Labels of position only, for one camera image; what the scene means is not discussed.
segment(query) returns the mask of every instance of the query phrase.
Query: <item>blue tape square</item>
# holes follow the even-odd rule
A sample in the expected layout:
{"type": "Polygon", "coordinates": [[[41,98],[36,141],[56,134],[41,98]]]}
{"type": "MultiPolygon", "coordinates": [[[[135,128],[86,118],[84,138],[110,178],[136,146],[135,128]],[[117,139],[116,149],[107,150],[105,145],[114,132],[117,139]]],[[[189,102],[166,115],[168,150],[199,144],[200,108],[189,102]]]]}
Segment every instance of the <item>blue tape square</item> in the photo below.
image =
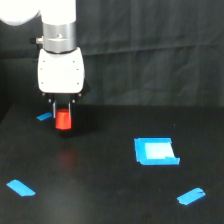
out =
{"type": "Polygon", "coordinates": [[[37,117],[37,119],[40,120],[40,121],[43,121],[43,120],[46,120],[50,117],[52,117],[52,113],[46,113],[46,114],[40,115],[39,117],[37,117]]]}
{"type": "Polygon", "coordinates": [[[189,205],[190,203],[204,196],[205,196],[205,193],[202,189],[195,188],[194,190],[189,191],[186,194],[183,194],[182,196],[178,197],[177,200],[179,201],[180,204],[189,205]]]}
{"type": "Polygon", "coordinates": [[[134,139],[136,160],[142,165],[179,165],[180,158],[165,156],[164,158],[149,159],[146,153],[146,143],[169,143],[170,138],[139,138],[134,139]]]}
{"type": "Polygon", "coordinates": [[[34,191],[32,191],[30,188],[28,188],[26,185],[24,185],[18,180],[11,181],[7,184],[7,186],[22,197],[35,195],[34,191]]]}

